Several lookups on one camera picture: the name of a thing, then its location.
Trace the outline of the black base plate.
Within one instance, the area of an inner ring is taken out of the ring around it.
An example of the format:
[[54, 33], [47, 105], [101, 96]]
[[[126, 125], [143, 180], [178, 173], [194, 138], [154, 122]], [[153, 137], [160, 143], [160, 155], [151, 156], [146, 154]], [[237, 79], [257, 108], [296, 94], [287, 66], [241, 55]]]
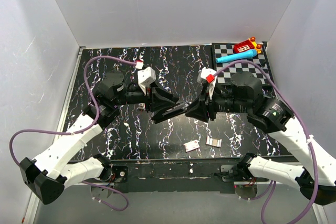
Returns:
[[235, 193], [235, 186], [256, 185], [253, 179], [220, 176], [240, 161], [239, 158], [141, 159], [113, 161], [108, 185], [123, 193], [199, 192]]

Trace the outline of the red toy block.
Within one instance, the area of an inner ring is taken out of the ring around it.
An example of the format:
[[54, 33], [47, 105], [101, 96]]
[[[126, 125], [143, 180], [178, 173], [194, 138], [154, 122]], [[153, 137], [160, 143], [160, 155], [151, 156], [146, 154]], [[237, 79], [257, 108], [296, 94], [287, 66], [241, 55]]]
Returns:
[[235, 54], [255, 49], [258, 54], [262, 52], [262, 44], [258, 44], [255, 37], [250, 37], [245, 41], [237, 43], [233, 46], [233, 52]]

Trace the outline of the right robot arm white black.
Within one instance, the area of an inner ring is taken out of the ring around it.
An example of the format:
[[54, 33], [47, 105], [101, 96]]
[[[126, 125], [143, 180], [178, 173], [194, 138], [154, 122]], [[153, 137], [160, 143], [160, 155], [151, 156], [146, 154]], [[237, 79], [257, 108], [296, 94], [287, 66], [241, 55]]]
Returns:
[[197, 77], [201, 94], [190, 105], [186, 116], [208, 122], [218, 112], [245, 113], [247, 121], [283, 145], [300, 163], [299, 166], [270, 161], [253, 153], [245, 156], [226, 177], [248, 181], [265, 178], [300, 190], [310, 199], [318, 186], [315, 204], [335, 202], [335, 158], [313, 138], [307, 139], [293, 111], [282, 101], [264, 96], [261, 81], [250, 72], [236, 73], [231, 78], [231, 91], [216, 84], [215, 70], [204, 68]]

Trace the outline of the blue toy marker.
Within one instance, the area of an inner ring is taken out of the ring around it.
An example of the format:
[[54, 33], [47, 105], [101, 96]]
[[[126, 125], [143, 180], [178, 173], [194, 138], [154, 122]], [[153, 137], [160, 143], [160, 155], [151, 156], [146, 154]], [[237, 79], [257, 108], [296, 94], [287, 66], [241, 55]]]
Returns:
[[236, 61], [236, 60], [250, 59], [257, 55], [258, 55], [258, 52], [256, 49], [249, 49], [247, 51], [240, 52], [237, 54], [216, 58], [216, 63], [227, 63], [227, 62]]

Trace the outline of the black stapler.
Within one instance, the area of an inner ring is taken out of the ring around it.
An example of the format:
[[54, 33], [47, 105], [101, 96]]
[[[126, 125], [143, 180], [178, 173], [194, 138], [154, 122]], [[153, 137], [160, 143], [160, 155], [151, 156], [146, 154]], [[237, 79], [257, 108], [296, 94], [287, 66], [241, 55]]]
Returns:
[[188, 103], [183, 103], [183, 104], [178, 104], [175, 106], [172, 111], [186, 111], [188, 110], [189, 104]]

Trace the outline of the red white staple box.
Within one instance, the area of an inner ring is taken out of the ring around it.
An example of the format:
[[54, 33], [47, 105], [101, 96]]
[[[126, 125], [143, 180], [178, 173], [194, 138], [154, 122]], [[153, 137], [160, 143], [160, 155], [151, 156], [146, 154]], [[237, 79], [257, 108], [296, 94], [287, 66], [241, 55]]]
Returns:
[[197, 140], [187, 142], [187, 143], [183, 144], [183, 146], [185, 147], [186, 152], [194, 151], [194, 150], [200, 148]]

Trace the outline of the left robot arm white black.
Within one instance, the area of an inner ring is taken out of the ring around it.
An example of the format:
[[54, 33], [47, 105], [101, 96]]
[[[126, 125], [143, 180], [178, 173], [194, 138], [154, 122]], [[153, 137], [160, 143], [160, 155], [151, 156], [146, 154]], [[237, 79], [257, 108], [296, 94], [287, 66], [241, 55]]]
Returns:
[[66, 188], [87, 179], [106, 182], [116, 178], [112, 162], [102, 154], [80, 163], [69, 161], [119, 116], [121, 105], [143, 103], [154, 123], [187, 109], [178, 96], [159, 87], [152, 68], [140, 70], [138, 77], [138, 84], [127, 85], [121, 72], [108, 72], [94, 93], [97, 105], [88, 104], [58, 141], [33, 159], [26, 157], [20, 162], [24, 183], [43, 204], [54, 202]]

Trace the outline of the checkered chess board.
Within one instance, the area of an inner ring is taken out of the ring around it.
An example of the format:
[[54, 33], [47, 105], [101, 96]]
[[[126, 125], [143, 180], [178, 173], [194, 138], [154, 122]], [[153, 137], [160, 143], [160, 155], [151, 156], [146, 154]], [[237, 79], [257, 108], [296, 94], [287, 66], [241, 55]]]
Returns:
[[[216, 59], [221, 57], [226, 57], [233, 55], [234, 43], [212, 43], [212, 68], [216, 71], [220, 70], [222, 67], [228, 65], [228, 63], [217, 63]], [[259, 65], [263, 71], [266, 73], [266, 76], [273, 80], [271, 69], [269, 66], [269, 62], [266, 55], [266, 43], [262, 43], [261, 53], [252, 59], [246, 59], [248, 61], [254, 62]], [[246, 64], [246, 63], [238, 63], [234, 66], [229, 67], [224, 72], [221, 72], [217, 77], [217, 83], [221, 83], [223, 85], [229, 85], [231, 83], [232, 75], [238, 72], [250, 72], [254, 77], [258, 78], [264, 87], [270, 87], [270, 83], [267, 78], [257, 69], [255, 66]]]

